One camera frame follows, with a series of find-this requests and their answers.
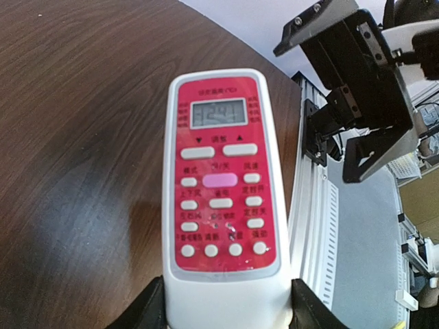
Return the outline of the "front aluminium rail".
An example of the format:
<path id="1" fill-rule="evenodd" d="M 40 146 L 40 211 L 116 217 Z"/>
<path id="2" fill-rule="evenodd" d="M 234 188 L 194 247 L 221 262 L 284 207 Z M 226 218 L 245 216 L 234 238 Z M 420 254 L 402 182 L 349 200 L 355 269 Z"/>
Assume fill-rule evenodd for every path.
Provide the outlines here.
<path id="1" fill-rule="evenodd" d="M 289 250 L 293 278 L 302 279 L 329 309 L 333 305 L 339 228 L 339 190 L 328 170 L 305 154 L 306 100 L 322 107 L 320 90 L 301 72 L 292 80 L 300 86 L 300 121 L 296 169 L 289 210 Z"/>

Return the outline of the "red white remote control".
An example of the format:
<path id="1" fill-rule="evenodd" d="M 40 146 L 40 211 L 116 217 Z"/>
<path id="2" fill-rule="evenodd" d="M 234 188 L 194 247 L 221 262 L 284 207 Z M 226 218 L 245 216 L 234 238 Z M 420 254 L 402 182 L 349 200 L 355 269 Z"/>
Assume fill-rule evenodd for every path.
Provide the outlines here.
<path id="1" fill-rule="evenodd" d="M 287 328 L 287 211 L 268 84 L 254 69 L 169 87 L 162 255 L 170 328 Z"/>

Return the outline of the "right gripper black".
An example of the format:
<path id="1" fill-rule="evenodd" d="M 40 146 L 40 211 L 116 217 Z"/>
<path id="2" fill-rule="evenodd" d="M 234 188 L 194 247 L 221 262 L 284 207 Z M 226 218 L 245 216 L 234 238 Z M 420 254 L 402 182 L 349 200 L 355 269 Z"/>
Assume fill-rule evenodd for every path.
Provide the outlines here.
<path id="1" fill-rule="evenodd" d="M 400 67 L 420 63 L 418 49 L 391 50 L 371 14 L 356 1 L 317 1 L 283 27 L 273 50 L 280 57 L 300 46 L 330 93 L 327 104 L 308 114 L 312 137 L 368 128 L 350 138 L 342 179 L 360 183 L 389 162 L 417 148 Z"/>

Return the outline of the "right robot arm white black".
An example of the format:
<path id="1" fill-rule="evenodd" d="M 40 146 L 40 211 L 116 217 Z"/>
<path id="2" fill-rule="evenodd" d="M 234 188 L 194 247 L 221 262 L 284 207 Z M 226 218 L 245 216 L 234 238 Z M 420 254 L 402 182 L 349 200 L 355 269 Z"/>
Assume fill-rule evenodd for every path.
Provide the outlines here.
<path id="1" fill-rule="evenodd" d="M 273 52 L 294 47 L 329 91 L 323 107 L 304 102 L 304 156 L 342 160 L 343 181 L 358 183 L 418 147 L 407 88 L 438 79 L 437 2 L 388 1 L 378 24 L 355 1 L 318 1 L 284 25 Z"/>

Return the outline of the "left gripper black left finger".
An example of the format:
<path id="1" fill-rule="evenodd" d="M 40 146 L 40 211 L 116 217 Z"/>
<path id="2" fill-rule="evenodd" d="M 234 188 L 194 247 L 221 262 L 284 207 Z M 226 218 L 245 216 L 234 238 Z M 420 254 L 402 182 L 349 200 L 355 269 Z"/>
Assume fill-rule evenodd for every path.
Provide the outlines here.
<path id="1" fill-rule="evenodd" d="M 118 317 L 118 328 L 166 328 L 165 288 L 162 276 L 155 277 Z"/>

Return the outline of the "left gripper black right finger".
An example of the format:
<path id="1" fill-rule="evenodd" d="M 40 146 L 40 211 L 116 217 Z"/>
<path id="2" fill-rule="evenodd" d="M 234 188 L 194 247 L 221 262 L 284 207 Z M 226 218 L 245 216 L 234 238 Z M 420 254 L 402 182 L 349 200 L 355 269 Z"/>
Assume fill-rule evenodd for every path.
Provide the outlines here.
<path id="1" fill-rule="evenodd" d="M 291 301 L 290 329 L 348 329 L 300 278 L 292 280 Z"/>

